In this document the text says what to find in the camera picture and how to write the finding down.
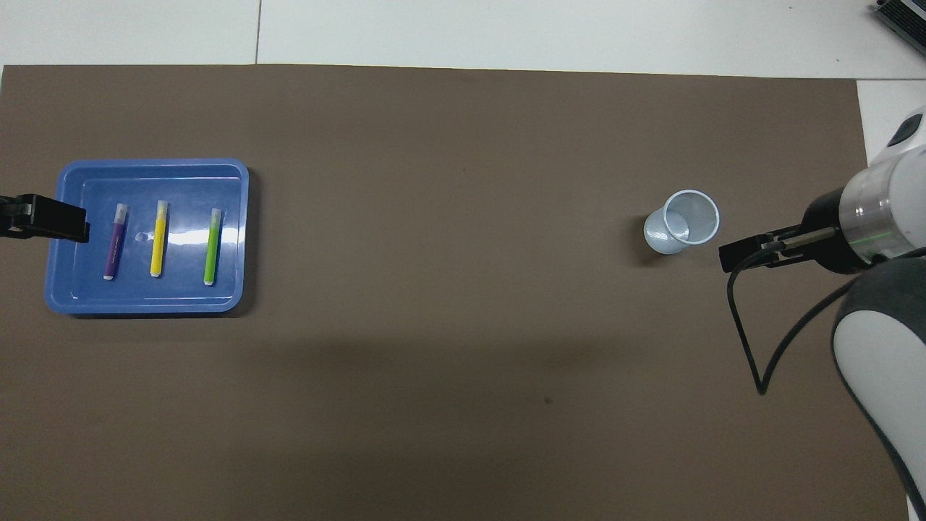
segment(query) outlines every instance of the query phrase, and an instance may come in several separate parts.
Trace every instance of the white cup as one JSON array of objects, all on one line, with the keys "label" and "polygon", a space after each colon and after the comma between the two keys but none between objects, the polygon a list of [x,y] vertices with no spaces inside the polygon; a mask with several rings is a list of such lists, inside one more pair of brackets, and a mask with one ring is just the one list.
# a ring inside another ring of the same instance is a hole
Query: white cup
[{"label": "white cup", "polygon": [[697,190],[682,190],[646,218],[643,232],[649,247],[671,255],[706,243],[719,226],[720,212],[710,197]]}]

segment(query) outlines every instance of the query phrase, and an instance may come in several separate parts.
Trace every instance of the black clamp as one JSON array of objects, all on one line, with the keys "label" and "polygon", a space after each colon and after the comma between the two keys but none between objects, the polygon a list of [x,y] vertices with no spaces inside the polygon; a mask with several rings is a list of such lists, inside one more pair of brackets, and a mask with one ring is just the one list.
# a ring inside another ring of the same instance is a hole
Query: black clamp
[{"label": "black clamp", "polygon": [[87,210],[61,201],[23,194],[0,196],[0,236],[49,237],[85,243],[90,240]]}]

